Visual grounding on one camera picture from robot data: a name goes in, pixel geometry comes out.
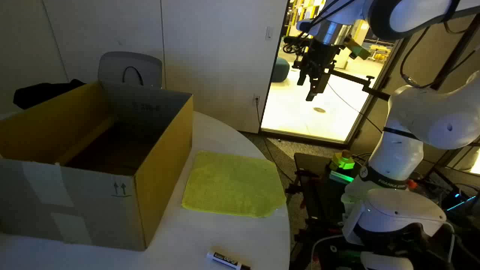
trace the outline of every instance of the white wall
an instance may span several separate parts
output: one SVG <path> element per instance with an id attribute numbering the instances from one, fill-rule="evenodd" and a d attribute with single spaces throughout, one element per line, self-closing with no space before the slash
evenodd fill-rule
<path id="1" fill-rule="evenodd" d="M 473 16 L 466 18 L 459 18 L 452 20 L 449 24 L 452 29 L 458 31 L 467 27 Z M 406 52 L 411 48 L 413 43 L 417 41 L 420 33 L 416 33 L 408 43 L 406 50 L 401 56 L 401 60 L 404 58 Z M 461 38 L 461 35 L 451 35 L 445 32 L 442 24 L 433 25 L 423 40 L 417 45 L 415 50 L 409 56 L 405 63 L 405 73 L 412 76 L 420 84 L 427 84 L 431 82 L 446 59 L 452 52 L 453 48 Z M 465 53 L 461 59 L 470 53 L 478 44 L 480 44 L 480 32 L 477 32 L 473 40 L 470 42 Z M 383 90 L 388 94 L 393 93 L 397 88 L 405 85 L 405 82 L 399 75 L 400 61 L 398 65 L 393 69 L 391 80 Z M 476 53 L 465 62 L 460 68 L 450 74 L 447 80 L 442 84 L 439 92 L 450 92 L 454 89 L 462 86 L 467 78 L 476 70 L 480 70 L 480 53 Z M 378 100 L 368 117 L 377 126 L 383 127 L 387 116 L 387 103 L 383 100 Z M 351 150 L 355 153 L 372 152 L 380 139 L 380 133 L 372 127 L 368 122 L 365 122 L 361 128 L 361 134 L 356 139 L 351 147 Z M 424 147 L 424 156 L 427 160 L 437 161 L 439 157 L 444 153 L 443 150 L 436 149 L 429 145 Z M 419 166 L 419 170 L 425 171 L 432 165 L 427 162 L 422 162 Z"/>
<path id="2" fill-rule="evenodd" d="M 0 114 L 20 110 L 16 89 L 67 81 L 41 0 L 0 3 Z"/>
<path id="3" fill-rule="evenodd" d="M 148 54 L 163 62 L 160 0 L 44 2 L 69 79 L 95 81 L 100 57 L 109 51 Z"/>
<path id="4" fill-rule="evenodd" d="M 287 0 L 162 0 L 167 89 L 195 110 L 258 132 Z M 267 26 L 274 28 L 265 40 Z"/>

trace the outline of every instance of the gray carpet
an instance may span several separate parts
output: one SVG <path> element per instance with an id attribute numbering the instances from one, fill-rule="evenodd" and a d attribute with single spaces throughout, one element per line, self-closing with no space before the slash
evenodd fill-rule
<path id="1" fill-rule="evenodd" d="M 242 134 L 247 137 L 251 142 L 253 142 L 267 159 L 277 163 L 278 167 L 280 167 L 292 180 L 295 179 L 295 162 L 293 160 L 293 154 L 305 153 L 322 157 L 331 157 L 334 152 L 338 152 L 338 149 L 333 148 L 267 138 L 265 142 L 268 144 L 268 149 L 270 150 L 273 158 L 275 159 L 273 160 L 272 156 L 270 156 L 270 154 L 268 153 L 264 139 L 261 135 L 251 133 Z M 278 171 L 278 174 L 280 175 L 280 180 L 282 181 L 283 187 L 288 187 L 288 184 L 290 183 L 289 179 L 280 170 Z M 292 197 L 292 200 L 288 205 L 291 247 L 293 247 L 294 245 L 293 235 L 297 234 L 299 229 L 305 228 L 307 211 L 306 209 L 300 209 L 300 203 L 302 202 L 302 200 L 303 195 L 296 194 Z"/>

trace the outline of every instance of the blue light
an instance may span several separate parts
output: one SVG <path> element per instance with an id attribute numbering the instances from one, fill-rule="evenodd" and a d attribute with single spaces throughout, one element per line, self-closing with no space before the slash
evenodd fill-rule
<path id="1" fill-rule="evenodd" d="M 459 204 L 457 204 L 457 205 L 455 205 L 455 206 L 452 206 L 452 207 L 450 207 L 449 209 L 447 209 L 447 211 L 450 211 L 450 210 L 452 210 L 453 208 L 455 208 L 455 207 L 457 207 L 457 206 L 460 206 L 460 205 L 462 205 L 462 204 L 470 201 L 471 199 L 473 199 L 473 198 L 475 198 L 475 197 L 476 197 L 476 196 L 473 196 L 473 197 L 471 197 L 470 199 L 468 199 L 468 200 L 466 200 L 466 201 L 464 201 L 464 202 L 461 202 L 461 203 L 459 203 Z"/>

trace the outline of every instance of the dry erase marker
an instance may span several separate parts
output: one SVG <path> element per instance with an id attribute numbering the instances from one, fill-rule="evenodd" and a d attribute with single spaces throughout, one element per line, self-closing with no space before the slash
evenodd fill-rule
<path id="1" fill-rule="evenodd" d="M 232 258 L 229 258 L 227 256 L 224 256 L 218 252 L 208 252 L 207 253 L 207 258 L 210 258 L 212 260 L 215 260 L 217 262 L 221 262 L 225 265 L 228 265 L 235 270 L 252 270 L 250 266 L 246 266 L 244 264 L 239 263 L 237 260 L 234 260 Z"/>

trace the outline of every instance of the electrical outlet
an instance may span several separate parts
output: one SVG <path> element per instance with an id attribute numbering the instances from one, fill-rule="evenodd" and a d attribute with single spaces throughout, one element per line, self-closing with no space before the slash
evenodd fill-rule
<path id="1" fill-rule="evenodd" d="M 252 105 L 253 106 L 257 106 L 257 100 L 258 100 L 258 103 L 260 103 L 260 96 L 257 96 L 257 95 L 253 95 L 253 99 L 252 99 Z"/>

